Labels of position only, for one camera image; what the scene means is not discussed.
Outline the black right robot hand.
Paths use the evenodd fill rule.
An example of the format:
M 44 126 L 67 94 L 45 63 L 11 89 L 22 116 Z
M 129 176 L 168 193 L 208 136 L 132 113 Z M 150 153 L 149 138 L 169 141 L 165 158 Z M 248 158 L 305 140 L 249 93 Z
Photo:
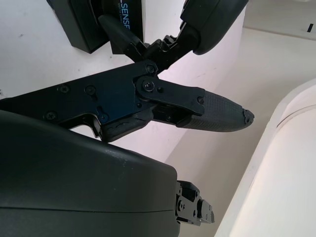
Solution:
M 176 237 L 212 206 L 165 163 L 113 145 L 149 122 L 234 132 L 251 111 L 143 61 L 0 102 L 3 237 Z

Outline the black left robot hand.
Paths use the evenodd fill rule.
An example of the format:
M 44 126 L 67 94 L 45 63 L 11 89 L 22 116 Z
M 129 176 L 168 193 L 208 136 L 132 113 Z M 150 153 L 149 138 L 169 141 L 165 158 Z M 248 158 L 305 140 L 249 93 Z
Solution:
M 109 14 L 98 21 L 102 29 L 133 62 L 150 60 L 149 73 L 159 74 L 180 58 L 193 52 L 203 55 L 225 36 L 247 5 L 246 0 L 187 0 L 181 12 L 178 36 L 165 36 L 152 44 L 142 42 L 123 23 Z

